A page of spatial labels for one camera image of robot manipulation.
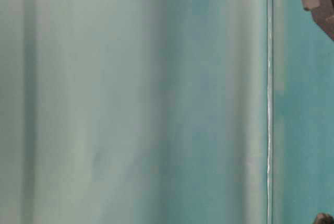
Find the black gripper finger teal tape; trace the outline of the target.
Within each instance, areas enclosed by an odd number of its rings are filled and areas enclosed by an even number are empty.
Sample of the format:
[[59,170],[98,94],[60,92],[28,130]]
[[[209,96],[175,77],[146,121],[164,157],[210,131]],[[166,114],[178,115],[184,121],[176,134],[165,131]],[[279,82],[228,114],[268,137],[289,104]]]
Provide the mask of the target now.
[[334,218],[330,214],[319,213],[314,220],[314,224],[334,224]]

